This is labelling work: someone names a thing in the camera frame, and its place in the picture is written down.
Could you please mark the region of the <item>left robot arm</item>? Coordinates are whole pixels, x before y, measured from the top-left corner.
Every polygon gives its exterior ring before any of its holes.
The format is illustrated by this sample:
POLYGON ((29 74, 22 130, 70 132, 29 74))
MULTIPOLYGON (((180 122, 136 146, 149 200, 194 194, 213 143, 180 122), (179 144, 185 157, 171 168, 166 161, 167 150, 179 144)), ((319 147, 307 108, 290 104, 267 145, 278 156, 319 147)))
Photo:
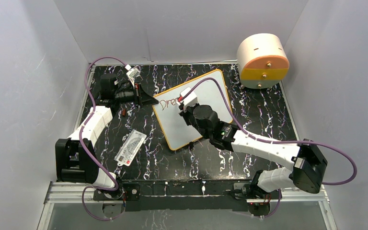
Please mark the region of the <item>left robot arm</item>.
POLYGON ((139 82, 117 82, 115 74, 102 75, 99 85, 99 98, 94 101, 81 125, 68 138, 60 138, 55 143, 57 179, 61 182, 87 183, 105 190, 111 199, 119 199, 124 187, 118 183, 117 176, 106 171, 97 160, 95 143, 121 104, 133 103, 144 107, 159 102, 147 94, 139 82))

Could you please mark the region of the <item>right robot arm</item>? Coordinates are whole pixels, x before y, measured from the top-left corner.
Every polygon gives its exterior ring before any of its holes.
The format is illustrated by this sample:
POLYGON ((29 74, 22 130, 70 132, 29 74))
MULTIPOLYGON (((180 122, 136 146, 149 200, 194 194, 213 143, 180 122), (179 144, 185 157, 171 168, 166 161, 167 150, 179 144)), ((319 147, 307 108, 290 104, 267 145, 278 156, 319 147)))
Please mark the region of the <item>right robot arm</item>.
POLYGON ((310 194, 319 193, 327 160, 311 141, 289 145, 275 139, 252 138, 236 125, 221 121, 209 105, 179 106, 179 115, 188 126, 194 127, 203 138, 220 150, 251 154, 279 164, 274 170, 255 173, 245 192, 256 198, 282 188, 296 187, 310 194))

